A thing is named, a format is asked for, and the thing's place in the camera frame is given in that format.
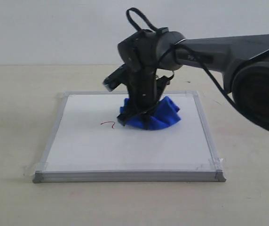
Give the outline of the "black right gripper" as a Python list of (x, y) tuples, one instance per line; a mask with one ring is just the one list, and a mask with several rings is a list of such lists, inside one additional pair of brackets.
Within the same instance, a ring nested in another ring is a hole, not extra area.
[(117, 116), (123, 126), (143, 126), (143, 129), (149, 129), (150, 115), (147, 109), (156, 105), (172, 79), (172, 76), (163, 76), (157, 80), (156, 75), (159, 68), (157, 44), (168, 32), (168, 29), (156, 32), (142, 29), (118, 44), (119, 55), (130, 72), (127, 80), (131, 99), (124, 99)]

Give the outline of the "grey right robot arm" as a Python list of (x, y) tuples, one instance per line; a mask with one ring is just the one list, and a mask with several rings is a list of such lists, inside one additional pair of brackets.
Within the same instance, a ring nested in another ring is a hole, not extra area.
[(119, 83), (130, 97), (118, 117), (121, 124), (138, 117), (148, 129), (171, 81), (157, 78), (156, 71), (187, 65), (203, 69), (210, 79), (213, 72), (221, 73), (217, 89), (230, 105), (269, 131), (269, 34), (186, 39), (179, 32), (141, 30), (120, 42), (118, 51), (123, 60)]

